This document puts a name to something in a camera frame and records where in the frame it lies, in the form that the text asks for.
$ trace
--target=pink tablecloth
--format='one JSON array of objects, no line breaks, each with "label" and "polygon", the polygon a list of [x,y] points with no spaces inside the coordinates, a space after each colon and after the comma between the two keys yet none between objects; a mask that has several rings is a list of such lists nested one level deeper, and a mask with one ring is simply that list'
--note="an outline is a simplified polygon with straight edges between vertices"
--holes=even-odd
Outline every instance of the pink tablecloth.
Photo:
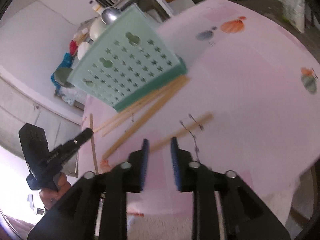
[{"label": "pink tablecloth", "polygon": [[[233,20],[244,30],[220,29]],[[196,39],[215,26],[212,39]],[[318,158],[320,96],[304,88],[300,69],[320,73],[320,67],[285,29],[235,3],[207,0],[162,24],[158,34],[184,59],[191,82],[109,158],[110,164],[140,149],[143,138],[152,144],[181,128],[179,120],[189,113],[205,112],[214,120],[198,135],[200,161],[214,171],[237,171],[260,197],[280,191]],[[116,114],[92,97],[84,118],[90,113],[95,127]],[[130,120],[104,138],[95,134],[98,162],[129,125]],[[191,137],[179,144],[193,152]],[[94,171],[90,143],[79,154],[79,174],[85,171]],[[191,195],[176,191],[169,146],[150,156],[145,191],[130,195],[129,202],[147,214],[191,212]]]}]

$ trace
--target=blue fuzzy object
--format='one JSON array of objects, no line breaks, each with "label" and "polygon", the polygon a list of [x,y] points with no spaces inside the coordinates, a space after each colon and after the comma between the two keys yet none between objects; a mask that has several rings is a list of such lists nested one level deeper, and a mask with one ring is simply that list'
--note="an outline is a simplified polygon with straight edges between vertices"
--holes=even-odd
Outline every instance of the blue fuzzy object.
[{"label": "blue fuzzy object", "polygon": [[[67,52],[64,54],[63,60],[62,60],[61,64],[57,67],[57,69],[62,68],[62,67],[71,67],[72,62],[73,62],[73,56]],[[55,81],[54,73],[52,73],[52,75],[51,75],[51,82],[54,84],[56,89],[59,91],[61,86]]]}]

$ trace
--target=wooden chopstick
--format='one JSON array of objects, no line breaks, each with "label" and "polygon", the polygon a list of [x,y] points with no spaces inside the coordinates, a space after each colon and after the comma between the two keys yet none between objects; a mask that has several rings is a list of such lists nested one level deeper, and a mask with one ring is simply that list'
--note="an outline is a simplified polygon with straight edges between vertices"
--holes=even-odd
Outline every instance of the wooden chopstick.
[{"label": "wooden chopstick", "polygon": [[151,103],[160,94],[167,92],[169,89],[171,89],[174,86],[174,84],[179,83],[180,80],[181,80],[180,78],[177,78],[174,81],[170,82],[165,87],[162,87],[161,89],[152,92],[150,94],[150,97],[146,98],[146,100],[144,100],[139,105],[137,105],[137,107],[132,109],[132,111],[127,112],[123,117],[121,117],[121,119],[118,122],[112,124],[106,131],[104,131],[103,134],[101,135],[101,137],[105,137],[108,133],[112,132],[113,129],[117,128],[119,125],[121,125],[123,122],[125,122],[128,118],[130,118],[132,116],[132,114],[134,114],[135,112],[138,112],[144,106]]},{"label": "wooden chopstick", "polygon": [[180,78],[181,77],[178,77],[175,80],[171,81],[168,85],[166,85],[166,86],[164,86],[164,87],[162,87],[162,88],[160,88],[158,90],[155,90],[152,93],[144,96],[143,98],[141,98],[137,102],[133,103],[131,106],[127,107],[126,109],[124,109],[120,113],[118,113],[115,116],[111,117],[110,119],[106,120],[102,125],[97,127],[93,132],[94,133],[99,132],[100,130],[104,129],[106,126],[112,124],[113,122],[116,122],[118,119],[121,119],[124,122],[125,120],[130,118],[130,116],[132,116],[133,113],[139,111],[144,106],[146,106],[147,104],[152,102],[156,97],[158,97],[162,93],[164,93],[167,90],[169,90],[175,83],[179,82]]},{"label": "wooden chopstick", "polygon": [[143,116],[140,117],[102,156],[102,159],[108,158],[113,154],[131,135],[133,135],[142,125],[144,125],[159,109],[161,109],[190,79],[181,76],[171,90],[164,94],[153,106],[151,106]]},{"label": "wooden chopstick", "polygon": [[[90,117],[90,129],[93,130],[93,115],[90,114],[89,117]],[[99,174],[97,155],[96,155],[96,146],[94,144],[94,133],[91,137],[91,148],[92,148],[92,157],[93,157],[94,168],[95,168],[96,174]]]},{"label": "wooden chopstick", "polygon": [[206,123],[210,122],[212,119],[213,119],[212,113],[206,113],[206,114],[200,116],[199,118],[196,119],[196,122],[193,122],[192,124],[187,125],[186,129],[184,127],[182,127],[177,132],[175,132],[175,133],[167,136],[163,140],[151,145],[150,153],[156,152],[156,151],[160,150],[161,148],[163,148],[164,146],[166,146],[167,144],[169,144],[172,137],[177,137],[177,138],[184,137],[189,134],[188,130],[192,131],[192,130],[196,129],[197,127],[199,127],[199,124],[201,124],[201,125],[206,124]]}]

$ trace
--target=person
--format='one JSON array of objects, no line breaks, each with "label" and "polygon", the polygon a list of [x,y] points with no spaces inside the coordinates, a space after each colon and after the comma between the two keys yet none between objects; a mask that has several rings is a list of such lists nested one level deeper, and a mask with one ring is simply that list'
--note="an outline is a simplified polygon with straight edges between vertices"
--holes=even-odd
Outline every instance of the person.
[{"label": "person", "polygon": [[61,172],[58,179],[58,191],[49,188],[42,188],[40,191],[40,199],[47,210],[52,206],[71,188],[71,184],[67,181],[67,176]]}]

